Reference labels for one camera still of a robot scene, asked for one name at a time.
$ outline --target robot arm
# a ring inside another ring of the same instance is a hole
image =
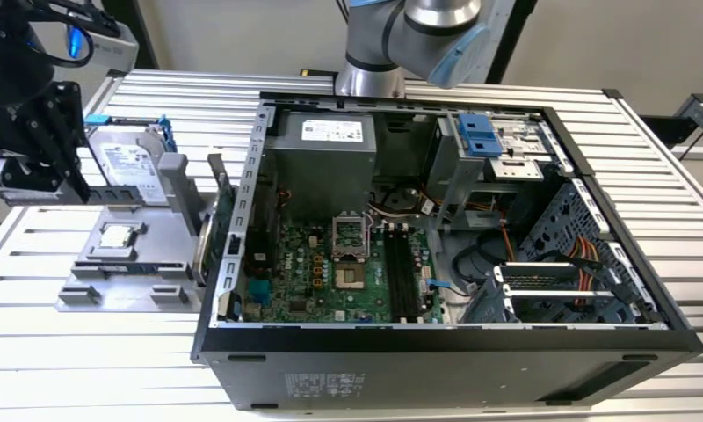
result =
[[[46,54],[31,22],[67,25],[71,60]],[[70,202],[87,202],[90,187],[75,155],[87,143],[80,89],[72,82],[52,80],[52,66],[76,68],[95,56],[124,73],[135,55],[130,30],[90,1],[0,0],[0,187],[63,190],[72,194]]]
[[[401,68],[440,88],[469,75],[488,38],[479,0],[351,0],[338,95],[401,98]]]

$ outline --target blue drive bracket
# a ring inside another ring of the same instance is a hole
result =
[[[468,156],[496,158],[503,154],[503,146],[485,115],[457,114],[457,134],[465,142]]]

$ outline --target green circuit board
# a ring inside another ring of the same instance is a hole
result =
[[[354,233],[347,233],[344,236],[354,239]],[[412,254],[419,260],[419,266],[411,269],[417,283],[421,282],[421,267],[427,267],[424,270],[432,273],[433,277],[432,262],[424,234],[415,232],[408,238]],[[247,314],[247,320],[267,323],[389,323],[389,293],[380,229],[370,230],[368,250],[364,263],[334,262],[330,257],[330,225],[282,226],[276,271],[270,280],[268,304],[260,306],[259,316]],[[356,283],[342,285],[344,288],[338,287],[336,269],[343,274],[343,268],[354,268],[346,270],[350,277],[351,274],[360,275],[363,272],[362,285]],[[419,296],[419,305],[423,305],[424,294]],[[429,296],[429,300],[431,306],[423,311],[421,318],[427,323],[440,323],[443,318],[436,292]]]

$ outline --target metal case frame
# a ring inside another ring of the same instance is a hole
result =
[[[236,198],[228,246],[219,275],[211,274],[191,352],[194,360],[210,365],[238,409],[589,405],[703,353],[696,333],[600,190],[553,109],[278,93],[263,93],[260,98],[240,193],[248,193],[248,182],[258,174],[258,163],[250,161],[250,155],[262,150],[275,108],[423,114],[507,108],[539,113],[571,161],[573,176],[585,185],[609,225],[609,240],[624,250],[659,305],[656,315],[667,322],[668,330],[515,330],[509,324],[480,330],[436,330],[416,324],[403,329],[358,329],[352,325],[248,328],[239,324],[219,328],[211,311],[226,307],[234,298],[215,298],[214,292],[236,282],[235,257],[243,251],[244,213],[251,207],[247,195]],[[339,375],[348,375],[351,383],[359,385],[342,397],[287,394],[300,380],[310,384],[327,382]],[[531,399],[516,402],[509,397]]]

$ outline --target blue plastic latch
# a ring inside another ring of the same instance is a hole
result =
[[[166,152],[176,152],[176,142],[174,141],[174,132],[171,131],[171,122],[166,118],[166,115],[162,115],[156,121],[158,125],[163,129],[163,146]]]
[[[425,285],[428,287],[435,286],[435,287],[441,287],[441,288],[449,288],[449,283],[447,281],[439,281],[435,279],[425,279]]]
[[[465,141],[468,156],[497,157],[503,146],[493,134],[489,118],[483,114],[457,114],[457,133]]]
[[[248,298],[263,306],[270,304],[270,281],[251,279],[247,284]]]
[[[111,116],[106,114],[88,114],[84,117],[84,124],[87,126],[106,126],[111,123]]]

